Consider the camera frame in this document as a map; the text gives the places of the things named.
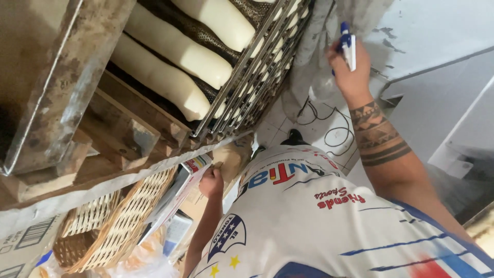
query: forearm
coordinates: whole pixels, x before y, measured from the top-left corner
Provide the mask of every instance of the forearm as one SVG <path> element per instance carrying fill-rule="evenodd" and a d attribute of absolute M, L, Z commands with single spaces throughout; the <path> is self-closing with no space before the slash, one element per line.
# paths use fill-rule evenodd
<path fill-rule="evenodd" d="M 201 260 L 201 253 L 223 217 L 223 194 L 215 194 L 207 200 L 203 216 L 199 221 L 196 232 L 192 236 L 187 256 L 185 258 L 185 277 Z"/>
<path fill-rule="evenodd" d="M 390 186 L 428 183 L 423 164 L 386 119 L 372 95 L 365 92 L 344 97 L 362 164 L 376 193 L 390 197 Z"/>

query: hand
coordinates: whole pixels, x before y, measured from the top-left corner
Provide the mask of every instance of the hand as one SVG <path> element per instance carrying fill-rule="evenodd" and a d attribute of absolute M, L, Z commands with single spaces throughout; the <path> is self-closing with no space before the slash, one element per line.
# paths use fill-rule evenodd
<path fill-rule="evenodd" d="M 330 66 L 334 70 L 336 85 L 343 93 L 343 96 L 355 96 L 369 92 L 369 74 L 371 73 L 371 59 L 360 40 L 356 40 L 355 54 L 357 68 L 350 72 L 342 53 L 337 53 L 339 40 L 326 52 L 326 57 Z"/>
<path fill-rule="evenodd" d="M 219 195 L 223 198 L 223 177 L 218 169 L 209 168 L 199 182 L 199 191 L 208 199 Z"/>

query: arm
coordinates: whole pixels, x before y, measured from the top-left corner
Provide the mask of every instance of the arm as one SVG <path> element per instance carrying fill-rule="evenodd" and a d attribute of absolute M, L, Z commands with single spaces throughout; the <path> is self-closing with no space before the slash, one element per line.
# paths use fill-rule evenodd
<path fill-rule="evenodd" d="M 209 168 L 199 183 L 199 190 L 207 197 L 207 204 L 187 250 L 184 277 L 187 277 L 201 260 L 204 247 L 213 237 L 223 217 L 223 178 L 220 171 Z"/>
<path fill-rule="evenodd" d="M 460 238 L 473 242 L 440 202 L 422 162 L 374 102 L 369 91 L 371 61 L 362 43 L 357 41 L 357 69 L 353 72 L 334 52 L 335 47 L 336 44 L 329 50 L 328 60 L 348 103 L 362 164 L 376 194 L 407 203 Z"/>

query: white t-shirt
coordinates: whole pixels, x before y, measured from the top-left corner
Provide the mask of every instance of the white t-shirt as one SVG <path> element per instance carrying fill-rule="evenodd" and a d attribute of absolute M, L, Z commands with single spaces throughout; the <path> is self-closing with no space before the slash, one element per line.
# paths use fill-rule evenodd
<path fill-rule="evenodd" d="M 258 154 L 189 277 L 494 277 L 473 244 L 342 177 L 312 146 Z"/>

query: wicker basket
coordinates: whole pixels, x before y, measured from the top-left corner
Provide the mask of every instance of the wicker basket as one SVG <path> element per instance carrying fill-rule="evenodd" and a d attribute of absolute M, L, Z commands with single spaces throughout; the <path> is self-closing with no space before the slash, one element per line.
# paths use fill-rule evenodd
<path fill-rule="evenodd" d="M 143 223 L 173 182 L 177 167 L 149 176 L 130 190 L 100 231 L 59 237 L 53 254 L 67 273 L 116 263 L 138 240 Z"/>
<path fill-rule="evenodd" d="M 117 190 L 69 211 L 61 236 L 66 237 L 101 228 L 119 204 L 121 195 L 122 191 Z"/>

